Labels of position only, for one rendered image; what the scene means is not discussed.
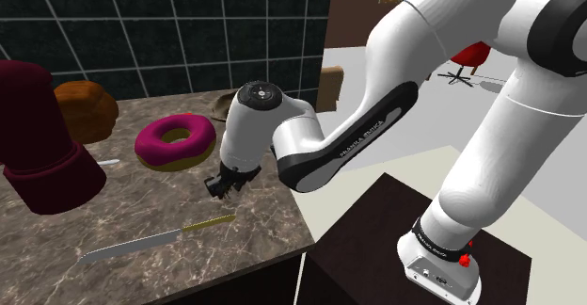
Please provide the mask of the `brown flat lump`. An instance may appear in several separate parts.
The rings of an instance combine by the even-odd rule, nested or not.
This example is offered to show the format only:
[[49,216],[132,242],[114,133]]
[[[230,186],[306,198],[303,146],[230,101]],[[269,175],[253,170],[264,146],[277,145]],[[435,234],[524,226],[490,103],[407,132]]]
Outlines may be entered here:
[[210,104],[210,118],[225,122],[227,120],[231,102],[236,95],[237,91],[233,90],[230,93],[219,96],[214,102]]

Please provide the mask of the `pink frosted donut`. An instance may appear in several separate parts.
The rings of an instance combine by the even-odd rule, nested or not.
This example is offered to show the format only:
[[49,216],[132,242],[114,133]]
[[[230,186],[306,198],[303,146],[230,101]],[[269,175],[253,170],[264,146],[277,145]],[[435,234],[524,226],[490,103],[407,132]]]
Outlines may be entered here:
[[138,134],[135,154],[149,169],[180,171],[204,162],[215,143],[214,126],[206,117],[172,115],[152,122]]

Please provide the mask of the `tan block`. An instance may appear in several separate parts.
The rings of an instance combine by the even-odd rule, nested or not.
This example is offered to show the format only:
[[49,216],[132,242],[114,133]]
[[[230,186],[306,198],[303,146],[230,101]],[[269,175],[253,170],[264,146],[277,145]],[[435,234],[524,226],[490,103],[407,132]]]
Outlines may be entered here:
[[321,69],[315,111],[334,112],[340,98],[341,84],[344,71],[341,66],[325,67]]

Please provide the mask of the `dark robot stand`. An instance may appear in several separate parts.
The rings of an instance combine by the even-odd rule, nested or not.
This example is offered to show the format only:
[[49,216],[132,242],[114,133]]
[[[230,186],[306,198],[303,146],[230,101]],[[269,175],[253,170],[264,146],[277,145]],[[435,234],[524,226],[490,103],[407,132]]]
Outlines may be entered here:
[[[405,276],[398,239],[430,199],[384,173],[308,252],[297,305],[448,305]],[[478,305],[526,305],[531,257],[485,231],[472,241]]]

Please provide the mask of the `brown bread loaf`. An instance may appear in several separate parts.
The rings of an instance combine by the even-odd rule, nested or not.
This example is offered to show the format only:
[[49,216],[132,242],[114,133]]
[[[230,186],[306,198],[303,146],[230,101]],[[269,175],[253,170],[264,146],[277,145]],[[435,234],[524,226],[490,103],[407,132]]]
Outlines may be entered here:
[[119,116],[116,100],[91,81],[70,81],[54,89],[71,138],[81,144],[107,139]]

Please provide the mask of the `dark red cylinder mill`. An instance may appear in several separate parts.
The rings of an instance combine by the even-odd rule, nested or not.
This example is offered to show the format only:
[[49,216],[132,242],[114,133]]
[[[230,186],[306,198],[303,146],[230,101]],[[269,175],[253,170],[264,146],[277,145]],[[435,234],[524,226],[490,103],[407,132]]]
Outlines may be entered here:
[[106,175],[71,139],[52,75],[41,66],[0,60],[0,163],[31,212],[60,214],[92,200]]

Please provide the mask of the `red swivel chair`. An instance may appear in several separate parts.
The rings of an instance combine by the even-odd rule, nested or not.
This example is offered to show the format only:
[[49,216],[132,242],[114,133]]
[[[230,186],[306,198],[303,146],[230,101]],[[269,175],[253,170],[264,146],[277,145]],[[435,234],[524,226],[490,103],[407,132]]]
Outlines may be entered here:
[[486,62],[490,51],[491,47],[486,43],[482,41],[476,42],[451,58],[453,63],[456,63],[460,66],[457,73],[440,73],[439,76],[450,78],[450,85],[455,82],[461,82],[472,88],[473,85],[469,82],[470,78],[463,76],[462,71],[466,67],[470,67],[470,75],[474,75],[477,69]]

